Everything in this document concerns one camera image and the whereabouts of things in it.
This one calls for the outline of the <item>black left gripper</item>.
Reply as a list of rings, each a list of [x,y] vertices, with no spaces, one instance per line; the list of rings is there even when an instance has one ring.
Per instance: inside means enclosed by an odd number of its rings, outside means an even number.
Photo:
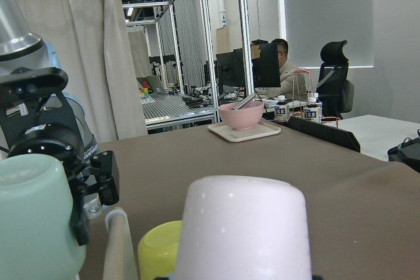
[[[98,195],[99,205],[119,201],[119,171],[112,151],[100,152],[85,120],[81,102],[65,92],[6,94],[8,157],[50,155],[63,167],[72,195],[70,229],[78,245],[89,242],[85,200]]]

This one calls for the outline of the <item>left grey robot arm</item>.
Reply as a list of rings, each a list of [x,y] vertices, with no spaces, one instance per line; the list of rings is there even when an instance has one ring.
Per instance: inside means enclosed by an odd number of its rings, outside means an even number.
[[[64,94],[68,75],[51,51],[30,31],[16,0],[1,0],[4,152],[50,155],[62,163],[73,198],[70,227],[86,245],[89,211],[119,201],[119,171],[114,153],[98,150],[80,103]]]

